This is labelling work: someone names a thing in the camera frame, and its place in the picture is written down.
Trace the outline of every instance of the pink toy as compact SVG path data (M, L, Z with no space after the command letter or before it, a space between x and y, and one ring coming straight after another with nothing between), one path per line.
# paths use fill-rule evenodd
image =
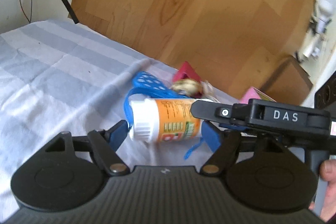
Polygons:
M244 94L244 96L239 100L239 103L241 104L248 104L250 99L261 99L266 101L272 101L275 102L271 97L267 96L260 90L257 90L254 87L250 87L247 92Z
M173 76L173 83L181 80L181 79L194 79L198 82L201 82L201 78L199 77L199 75L194 71L194 69L191 67L191 65L185 61L181 68L178 70L177 73L175 73L175 75Z

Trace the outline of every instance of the white pill bottle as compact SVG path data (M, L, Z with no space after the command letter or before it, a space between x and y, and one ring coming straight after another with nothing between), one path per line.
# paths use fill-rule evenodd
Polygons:
M132 140L148 143L180 141L201 137L203 120L194 118L191 105L197 99L151 99L131 101Z

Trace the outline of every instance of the silver bolt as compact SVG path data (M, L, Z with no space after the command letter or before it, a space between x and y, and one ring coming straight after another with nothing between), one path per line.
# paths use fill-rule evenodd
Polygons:
M120 172L124 172L125 170L127 169L127 166L124 165L124 164L112 164L110 166L110 170L113 172L113 173L120 173Z
M208 164L203 167L203 171L207 174L216 174L219 171L219 168L216 165Z
M222 115L227 116L229 114L229 111L227 109L222 110Z

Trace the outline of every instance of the ribbed black plate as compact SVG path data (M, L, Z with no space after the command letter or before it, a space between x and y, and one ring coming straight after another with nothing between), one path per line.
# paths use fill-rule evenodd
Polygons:
M88 203L69 211L43 213L20 209L6 224L304 224L323 222L309 210L286 215L254 211L233 199L217 178L190 167L138 166L111 178Z

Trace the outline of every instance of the light blue cloth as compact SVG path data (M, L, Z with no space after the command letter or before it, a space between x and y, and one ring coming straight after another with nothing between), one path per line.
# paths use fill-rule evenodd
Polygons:
M18 209L10 190L15 170L60 131L84 135L124 119L125 95L140 70L167 86L176 71L69 22L36 22L0 35L0 222ZM223 103L236 102L216 93ZM117 153L130 168L199 168L211 155L206 145L184 160L198 142L145 144L128 137Z

